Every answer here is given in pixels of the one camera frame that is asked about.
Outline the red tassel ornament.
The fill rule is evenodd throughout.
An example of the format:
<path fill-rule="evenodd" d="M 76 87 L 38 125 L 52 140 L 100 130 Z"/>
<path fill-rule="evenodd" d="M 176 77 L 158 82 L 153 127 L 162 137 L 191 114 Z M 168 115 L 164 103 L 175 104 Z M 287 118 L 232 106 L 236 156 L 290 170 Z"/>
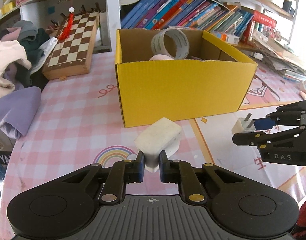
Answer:
<path fill-rule="evenodd" d="M 67 25 L 64 26 L 64 28 L 62 29 L 62 32 L 60 33 L 60 36 L 58 37 L 59 41 L 64 41 L 68 38 L 71 27 L 73 25 L 73 21 L 74 21 L 74 11 L 75 11 L 74 7 L 69 8 L 69 17 L 67 20 Z"/>

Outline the yellow cardboard box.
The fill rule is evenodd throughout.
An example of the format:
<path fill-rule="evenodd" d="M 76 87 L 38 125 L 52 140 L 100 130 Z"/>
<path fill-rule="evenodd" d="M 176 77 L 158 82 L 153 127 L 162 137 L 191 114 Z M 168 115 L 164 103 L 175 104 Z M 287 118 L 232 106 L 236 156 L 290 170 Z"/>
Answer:
<path fill-rule="evenodd" d="M 154 60 L 157 30 L 120 29 L 115 74 L 124 126 L 150 125 L 237 111 L 257 64 L 214 35 L 186 29 L 189 53 L 182 60 Z"/>

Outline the wooden chessboard box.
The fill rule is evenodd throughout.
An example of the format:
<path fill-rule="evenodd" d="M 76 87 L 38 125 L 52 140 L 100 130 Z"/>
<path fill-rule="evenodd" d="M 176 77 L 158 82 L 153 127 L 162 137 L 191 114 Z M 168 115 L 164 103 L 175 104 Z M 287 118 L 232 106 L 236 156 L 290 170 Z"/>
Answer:
<path fill-rule="evenodd" d="M 57 38 L 66 25 L 67 20 L 58 29 Z M 48 80 L 54 80 L 88 74 L 98 26 L 98 12 L 87 12 L 74 16 L 68 38 L 64 41 L 58 40 L 55 48 L 45 61 L 42 68 L 43 75 Z"/>

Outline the pink plush pig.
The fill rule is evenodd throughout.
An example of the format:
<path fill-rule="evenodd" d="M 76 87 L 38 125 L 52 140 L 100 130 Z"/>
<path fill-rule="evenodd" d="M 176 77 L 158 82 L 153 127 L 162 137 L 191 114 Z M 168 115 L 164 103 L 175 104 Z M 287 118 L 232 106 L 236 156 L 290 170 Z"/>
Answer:
<path fill-rule="evenodd" d="M 157 54 L 150 58 L 150 61 L 161 61 L 161 60 L 174 60 L 171 56 Z"/>

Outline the row of books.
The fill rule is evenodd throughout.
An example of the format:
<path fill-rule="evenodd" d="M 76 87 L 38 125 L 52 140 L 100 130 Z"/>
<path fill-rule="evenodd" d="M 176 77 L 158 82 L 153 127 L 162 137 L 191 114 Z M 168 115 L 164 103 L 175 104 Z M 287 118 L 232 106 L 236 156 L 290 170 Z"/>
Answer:
<path fill-rule="evenodd" d="M 220 37 L 233 37 L 234 43 L 253 44 L 256 33 L 279 39 L 276 20 L 240 2 L 219 0 L 124 0 L 130 10 L 121 19 L 123 29 L 162 30 L 168 27 L 199 29 Z"/>

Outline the clear packing tape roll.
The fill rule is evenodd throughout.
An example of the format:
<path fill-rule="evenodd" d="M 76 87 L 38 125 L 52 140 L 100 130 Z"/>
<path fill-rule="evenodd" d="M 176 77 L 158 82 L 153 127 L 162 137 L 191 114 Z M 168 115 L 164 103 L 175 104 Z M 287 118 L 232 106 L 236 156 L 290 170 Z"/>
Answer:
<path fill-rule="evenodd" d="M 165 55 L 174 60 L 184 60 L 190 50 L 190 44 L 183 31 L 167 28 L 158 32 L 151 40 L 154 55 Z"/>

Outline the stack of papers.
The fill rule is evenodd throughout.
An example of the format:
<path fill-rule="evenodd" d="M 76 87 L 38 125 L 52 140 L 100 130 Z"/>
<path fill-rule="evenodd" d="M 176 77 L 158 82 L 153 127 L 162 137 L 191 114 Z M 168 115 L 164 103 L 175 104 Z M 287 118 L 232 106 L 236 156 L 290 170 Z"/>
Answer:
<path fill-rule="evenodd" d="M 299 57 L 257 30 L 253 32 L 252 40 L 265 62 L 281 77 L 299 83 L 300 90 L 306 94 L 306 70 Z"/>

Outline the pile of clothes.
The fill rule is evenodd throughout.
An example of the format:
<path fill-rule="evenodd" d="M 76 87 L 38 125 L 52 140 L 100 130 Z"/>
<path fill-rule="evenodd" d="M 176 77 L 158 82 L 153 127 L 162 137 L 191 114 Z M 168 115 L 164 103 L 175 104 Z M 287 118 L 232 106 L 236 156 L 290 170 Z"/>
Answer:
<path fill-rule="evenodd" d="M 30 21 L 0 32 L 0 135 L 13 140 L 26 136 L 48 82 L 42 66 L 56 44 L 57 38 Z"/>

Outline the white rectangular eraser block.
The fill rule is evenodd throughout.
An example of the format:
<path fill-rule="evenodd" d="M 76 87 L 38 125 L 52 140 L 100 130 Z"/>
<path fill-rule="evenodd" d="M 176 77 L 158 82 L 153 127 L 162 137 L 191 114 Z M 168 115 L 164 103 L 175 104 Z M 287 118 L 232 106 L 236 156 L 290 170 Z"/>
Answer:
<path fill-rule="evenodd" d="M 181 126 L 167 118 L 161 118 L 141 132 L 134 144 L 145 156 L 146 170 L 156 172 L 160 153 L 165 151 L 171 157 L 179 149 L 181 137 Z"/>

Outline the small white plug adapter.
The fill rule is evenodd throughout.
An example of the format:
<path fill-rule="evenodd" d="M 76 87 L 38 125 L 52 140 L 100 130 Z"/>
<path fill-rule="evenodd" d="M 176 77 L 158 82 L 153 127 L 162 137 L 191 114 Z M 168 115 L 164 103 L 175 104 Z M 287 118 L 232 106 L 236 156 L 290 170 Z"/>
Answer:
<path fill-rule="evenodd" d="M 232 134 L 255 132 L 255 120 L 251 119 L 252 114 L 248 113 L 245 117 L 238 118 L 232 128 Z"/>

